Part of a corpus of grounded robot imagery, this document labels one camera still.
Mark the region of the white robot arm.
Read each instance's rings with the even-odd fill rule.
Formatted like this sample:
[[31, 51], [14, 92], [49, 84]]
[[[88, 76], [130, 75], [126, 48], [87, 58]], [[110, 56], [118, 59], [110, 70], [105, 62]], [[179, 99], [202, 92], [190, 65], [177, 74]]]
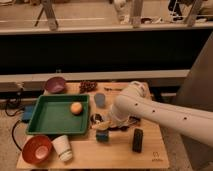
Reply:
[[142, 83], [129, 83], [114, 99], [109, 110], [111, 122], [122, 126], [130, 116], [137, 116], [213, 147], [213, 112], [155, 102], [145, 94]]

